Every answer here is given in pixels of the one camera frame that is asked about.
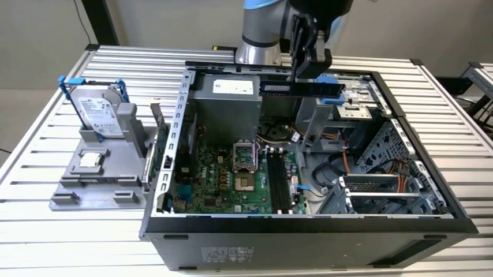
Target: slotted metal table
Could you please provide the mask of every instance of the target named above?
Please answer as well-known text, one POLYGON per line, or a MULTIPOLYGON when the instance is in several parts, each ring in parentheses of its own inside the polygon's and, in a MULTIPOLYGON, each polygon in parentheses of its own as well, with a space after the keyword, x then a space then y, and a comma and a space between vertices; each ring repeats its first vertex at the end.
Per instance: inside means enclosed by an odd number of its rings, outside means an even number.
MULTIPOLYGON (((148 105, 159 102, 171 120, 185 60, 232 62, 233 57, 229 51, 100 46, 82 53, 68 77, 124 78, 137 117, 153 125, 148 105)), ((380 73, 479 235, 404 269, 193 274, 493 276, 491 141, 426 67, 406 59, 334 57, 332 68, 380 73)), ((52 212, 48 208, 78 141, 80 122, 61 96, 57 90, 0 169, 0 276, 169 274, 152 244, 139 241, 143 210, 52 212)))

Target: case label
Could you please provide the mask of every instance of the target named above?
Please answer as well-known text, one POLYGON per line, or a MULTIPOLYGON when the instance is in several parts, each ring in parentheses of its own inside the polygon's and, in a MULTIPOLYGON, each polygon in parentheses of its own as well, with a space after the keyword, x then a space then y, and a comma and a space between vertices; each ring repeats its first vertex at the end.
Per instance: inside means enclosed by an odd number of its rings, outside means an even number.
POLYGON ((255 247, 200 247, 204 263, 248 263, 255 247))

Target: sticker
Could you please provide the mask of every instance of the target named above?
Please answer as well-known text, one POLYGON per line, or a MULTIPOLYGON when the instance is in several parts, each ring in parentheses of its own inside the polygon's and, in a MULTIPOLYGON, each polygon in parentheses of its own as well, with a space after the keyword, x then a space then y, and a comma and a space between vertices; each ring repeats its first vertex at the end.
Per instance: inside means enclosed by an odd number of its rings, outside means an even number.
POLYGON ((104 137, 121 137, 122 132, 110 102, 104 98, 78 97, 82 117, 92 129, 104 137))
POLYGON ((297 132, 293 132, 293 134, 291 136, 291 141, 296 143, 297 140, 299 140, 299 133, 297 132))
POLYGON ((253 247, 200 247, 204 263, 248 263, 253 257, 253 247))
POLYGON ((78 179, 80 183, 97 183, 96 179, 78 179))
POLYGON ((253 94, 253 82, 243 80, 213 80, 212 93, 253 94))
POLYGON ((263 87, 264 91, 289 91, 291 86, 289 85, 265 85, 263 87))
POLYGON ((358 98, 358 94, 355 92, 344 92, 346 98, 358 98))

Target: green circuit board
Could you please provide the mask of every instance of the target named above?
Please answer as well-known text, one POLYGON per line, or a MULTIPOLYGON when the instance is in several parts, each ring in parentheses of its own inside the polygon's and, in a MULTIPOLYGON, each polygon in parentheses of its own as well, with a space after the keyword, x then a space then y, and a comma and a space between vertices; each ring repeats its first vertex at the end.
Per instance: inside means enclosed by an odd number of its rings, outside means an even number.
MULTIPOLYGON (((200 147, 196 172, 191 184, 188 201, 175 201, 175 211, 188 214, 271 214, 268 173, 264 152, 257 154, 257 170, 251 173, 232 172, 232 148, 200 147)), ((291 173, 295 168, 292 153, 284 155, 284 165, 291 173)), ((293 214, 304 214, 303 194, 297 194, 299 204, 292 205, 293 214)))

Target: motherboard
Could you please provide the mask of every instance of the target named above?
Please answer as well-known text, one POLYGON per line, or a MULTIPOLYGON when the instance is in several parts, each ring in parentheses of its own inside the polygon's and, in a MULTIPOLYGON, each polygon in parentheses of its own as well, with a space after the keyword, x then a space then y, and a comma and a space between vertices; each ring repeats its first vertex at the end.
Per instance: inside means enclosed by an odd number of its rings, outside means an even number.
POLYGON ((277 153, 280 162, 272 165, 268 160, 273 155, 268 150, 260 150, 253 144, 249 145, 249 148, 247 145, 200 146, 193 178, 188 184, 180 182, 177 185, 175 212, 272 214, 277 213, 276 203, 281 197, 283 201, 287 201, 288 213, 306 213, 303 194, 296 188, 302 185, 297 181, 300 178, 293 153, 287 151, 277 153), (248 169, 237 169, 239 164, 255 165, 256 170, 249 166, 248 169))

